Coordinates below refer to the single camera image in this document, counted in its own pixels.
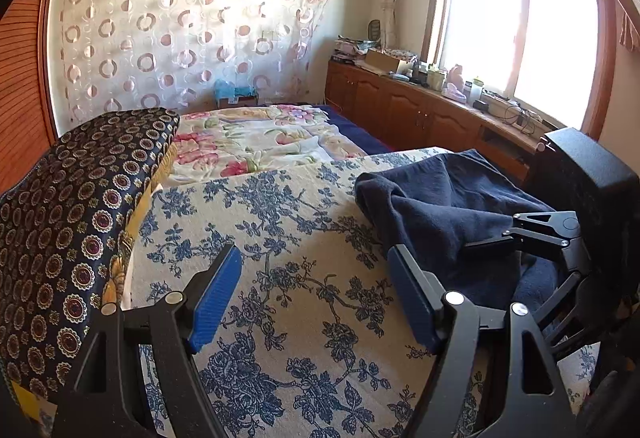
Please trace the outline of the navy blue bed blanket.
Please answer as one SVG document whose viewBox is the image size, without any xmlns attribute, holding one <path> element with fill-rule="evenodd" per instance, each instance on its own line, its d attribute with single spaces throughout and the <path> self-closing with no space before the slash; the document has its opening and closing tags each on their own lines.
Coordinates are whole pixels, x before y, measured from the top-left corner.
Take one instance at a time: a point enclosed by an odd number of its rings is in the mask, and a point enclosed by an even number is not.
<svg viewBox="0 0 640 438">
<path fill-rule="evenodd" d="M 389 146 L 386 146 L 385 143 L 369 134 L 364 128 L 344 117 L 332 106 L 319 106 L 319 109 L 326 113 L 328 122 L 331 125 L 336 126 L 342 135 L 352 140 L 365 154 L 378 155 L 392 152 Z"/>
</svg>

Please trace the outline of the dark circle-patterned pillow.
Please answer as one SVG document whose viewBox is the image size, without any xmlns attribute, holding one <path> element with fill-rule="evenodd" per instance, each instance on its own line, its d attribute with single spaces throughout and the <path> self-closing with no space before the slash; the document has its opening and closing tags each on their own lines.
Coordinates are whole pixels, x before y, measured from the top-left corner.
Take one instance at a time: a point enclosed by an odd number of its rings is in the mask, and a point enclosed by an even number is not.
<svg viewBox="0 0 640 438">
<path fill-rule="evenodd" d="M 179 126 L 165 108 L 66 132 L 1 197 L 1 364 L 50 402 L 101 306 L 126 225 Z"/>
</svg>

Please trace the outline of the cardboard box on sideboard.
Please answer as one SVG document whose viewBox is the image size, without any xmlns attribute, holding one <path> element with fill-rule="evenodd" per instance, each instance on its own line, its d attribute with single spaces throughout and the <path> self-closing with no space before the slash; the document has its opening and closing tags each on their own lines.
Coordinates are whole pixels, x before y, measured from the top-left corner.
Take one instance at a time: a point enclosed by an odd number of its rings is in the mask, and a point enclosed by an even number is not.
<svg viewBox="0 0 640 438">
<path fill-rule="evenodd" d="M 386 52 L 369 50 L 364 57 L 364 63 L 382 71 L 385 74 L 404 74 L 412 68 L 412 63 L 405 59 L 398 58 Z"/>
</svg>

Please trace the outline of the navy blue printed t-shirt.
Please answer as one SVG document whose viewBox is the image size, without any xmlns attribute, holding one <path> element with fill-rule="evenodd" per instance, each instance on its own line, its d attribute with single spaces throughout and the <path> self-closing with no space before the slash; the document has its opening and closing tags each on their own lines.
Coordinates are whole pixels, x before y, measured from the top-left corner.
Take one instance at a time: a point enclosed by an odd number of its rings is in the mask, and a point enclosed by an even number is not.
<svg viewBox="0 0 640 438">
<path fill-rule="evenodd" d="M 513 215 L 549 208 L 475 150 L 364 172 L 356 179 L 355 198 L 383 248 L 404 244 L 421 269 L 474 304 L 504 309 L 521 302 L 536 310 L 564 279 L 551 260 L 520 250 L 465 250 L 466 244 L 501 236 Z"/>
</svg>

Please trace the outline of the blue floral white towel blanket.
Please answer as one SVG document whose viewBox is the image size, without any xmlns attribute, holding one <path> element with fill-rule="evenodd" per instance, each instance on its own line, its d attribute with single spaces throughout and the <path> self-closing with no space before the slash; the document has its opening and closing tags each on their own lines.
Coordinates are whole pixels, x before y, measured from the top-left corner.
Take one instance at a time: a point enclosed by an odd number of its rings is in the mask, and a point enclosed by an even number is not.
<svg viewBox="0 0 640 438">
<path fill-rule="evenodd" d="M 399 437 L 435 357 L 414 339 L 356 179 L 441 153 L 409 150 L 157 191 L 134 241 L 129 308 L 179 291 L 235 245 L 242 271 L 196 355 L 233 437 Z"/>
</svg>

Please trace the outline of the long wooden sideboard cabinet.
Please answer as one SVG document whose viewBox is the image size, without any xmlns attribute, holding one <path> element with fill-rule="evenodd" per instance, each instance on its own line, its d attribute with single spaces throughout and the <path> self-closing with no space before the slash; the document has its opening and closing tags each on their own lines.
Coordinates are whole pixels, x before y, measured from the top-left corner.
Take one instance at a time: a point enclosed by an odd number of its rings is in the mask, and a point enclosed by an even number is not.
<svg viewBox="0 0 640 438">
<path fill-rule="evenodd" d="M 509 177 L 525 181 L 536 141 L 489 114 L 415 84 L 331 61 L 326 103 L 394 151 L 439 146 L 475 149 Z"/>
</svg>

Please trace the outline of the circle-patterned sheer curtain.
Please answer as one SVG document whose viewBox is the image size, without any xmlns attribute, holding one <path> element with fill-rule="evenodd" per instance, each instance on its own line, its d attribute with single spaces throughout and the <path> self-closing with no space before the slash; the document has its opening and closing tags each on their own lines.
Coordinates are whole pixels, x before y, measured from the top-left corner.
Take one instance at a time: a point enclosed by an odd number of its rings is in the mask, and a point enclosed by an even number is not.
<svg viewBox="0 0 640 438">
<path fill-rule="evenodd" d="M 328 0 L 55 0 L 52 78 L 72 124 L 156 106 L 189 111 L 229 91 L 308 96 Z"/>
</svg>

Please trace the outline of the wooden louvered wardrobe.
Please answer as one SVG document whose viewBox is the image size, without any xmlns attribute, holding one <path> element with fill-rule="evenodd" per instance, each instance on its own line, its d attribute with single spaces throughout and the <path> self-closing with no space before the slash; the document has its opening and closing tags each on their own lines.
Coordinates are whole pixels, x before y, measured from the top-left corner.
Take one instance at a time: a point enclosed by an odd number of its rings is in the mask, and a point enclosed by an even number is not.
<svg viewBox="0 0 640 438">
<path fill-rule="evenodd" d="M 1 19 L 1 190 L 24 178 L 58 135 L 47 70 L 50 0 L 13 0 Z"/>
</svg>

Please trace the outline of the pink floral bed sheet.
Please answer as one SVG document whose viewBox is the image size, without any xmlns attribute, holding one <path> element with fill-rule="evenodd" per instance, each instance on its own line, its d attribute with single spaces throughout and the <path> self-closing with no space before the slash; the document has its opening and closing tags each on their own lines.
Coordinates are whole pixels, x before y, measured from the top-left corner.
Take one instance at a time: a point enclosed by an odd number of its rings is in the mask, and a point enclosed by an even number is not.
<svg viewBox="0 0 640 438">
<path fill-rule="evenodd" d="M 367 154 L 324 109 L 292 104 L 183 115 L 172 147 L 165 189 Z"/>
</svg>

